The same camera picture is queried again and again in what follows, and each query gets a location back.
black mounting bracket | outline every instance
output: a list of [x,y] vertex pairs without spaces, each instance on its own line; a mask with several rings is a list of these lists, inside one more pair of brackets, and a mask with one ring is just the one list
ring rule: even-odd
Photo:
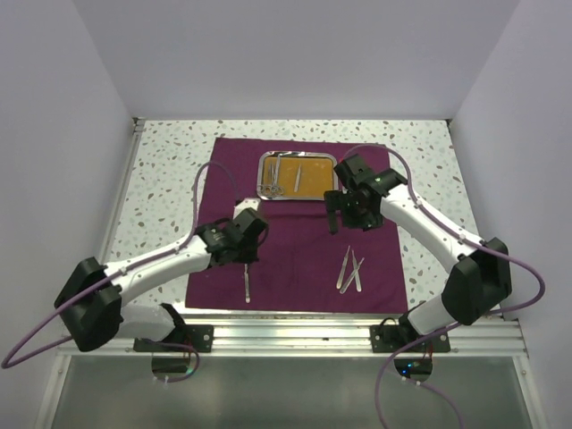
[[[398,324],[371,325],[369,327],[369,340],[372,343],[372,351],[374,353],[393,353],[395,350],[403,347],[406,342],[396,340],[399,336],[397,333],[399,328],[400,326]],[[408,352],[423,353],[428,348],[429,344],[433,344],[433,353],[450,352],[449,335],[446,333],[439,337],[432,338],[428,342],[422,342],[421,344],[409,349]]]
[[[184,326],[185,335],[179,341],[169,340],[164,342],[173,342],[175,344],[183,343],[185,337],[190,340],[193,349],[199,353],[210,353],[213,347],[213,339],[215,338],[215,328],[211,324],[186,324]],[[169,348],[152,344],[137,338],[133,343],[133,350],[140,353],[160,353],[176,351],[181,352],[181,349]]]

forceps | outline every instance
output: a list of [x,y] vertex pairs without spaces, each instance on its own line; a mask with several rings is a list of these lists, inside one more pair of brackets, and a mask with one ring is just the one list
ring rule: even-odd
[[[348,265],[348,258],[349,258],[349,251],[351,250],[351,262],[353,265],[353,271],[349,274],[349,277],[346,281],[343,281],[343,276],[346,273],[346,266]],[[336,282],[336,289],[340,290],[340,294],[346,293],[351,282],[356,279],[356,288],[358,292],[361,292],[361,279],[359,278],[359,267],[364,262],[364,258],[362,257],[361,260],[356,260],[356,254],[354,253],[351,246],[348,246],[348,250],[346,250],[346,255],[343,258],[343,262],[341,263],[341,270],[340,275],[338,276],[338,281]]]
[[257,192],[267,197],[277,197],[284,194],[284,188],[278,184],[278,174],[280,173],[280,155],[276,157],[276,165],[269,164],[266,184],[257,185]]

speckled countertop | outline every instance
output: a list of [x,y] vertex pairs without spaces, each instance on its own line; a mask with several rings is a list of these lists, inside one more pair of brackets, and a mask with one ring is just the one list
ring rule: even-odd
[[[111,261],[159,248],[188,230],[191,185],[198,167],[210,159],[217,137],[391,145],[408,160],[416,190],[454,222],[477,233],[444,121],[147,121],[111,246]],[[391,166],[404,173],[399,161],[392,159]],[[399,236],[408,303],[413,307],[439,294],[447,275],[408,232],[399,228]],[[183,276],[135,302],[181,303],[186,287],[187,276]]]

tweezers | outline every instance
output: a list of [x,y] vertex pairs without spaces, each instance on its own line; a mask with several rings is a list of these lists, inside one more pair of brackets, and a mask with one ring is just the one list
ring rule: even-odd
[[343,275],[346,273],[346,265],[348,264],[349,248],[350,246],[348,246],[348,250],[346,250],[346,256],[343,257],[343,262],[341,263],[341,271],[340,275],[338,276],[338,281],[336,282],[336,289],[340,289],[341,284],[343,283]]
[[346,290],[348,290],[349,284],[351,283],[352,280],[354,280],[354,277],[356,277],[356,275],[358,275],[359,267],[364,262],[364,259],[365,259],[364,257],[361,258],[361,261],[359,261],[356,268],[354,268],[354,271],[351,272],[351,274],[349,275],[346,282],[343,283],[343,285],[341,286],[341,290],[340,290],[341,294],[346,293]]
[[354,253],[354,249],[351,250],[351,262],[354,265],[354,270],[357,269],[357,272],[356,272],[356,288],[357,288],[358,292],[361,292],[361,280],[359,279],[358,261],[356,260],[356,254]]

scissors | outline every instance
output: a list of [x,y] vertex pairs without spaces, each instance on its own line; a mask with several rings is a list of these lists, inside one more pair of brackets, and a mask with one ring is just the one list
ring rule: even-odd
[[268,165],[268,181],[271,184],[257,185],[257,192],[266,197],[278,197],[284,194],[284,188],[278,184],[278,174],[280,172],[280,155],[276,157],[276,167]]

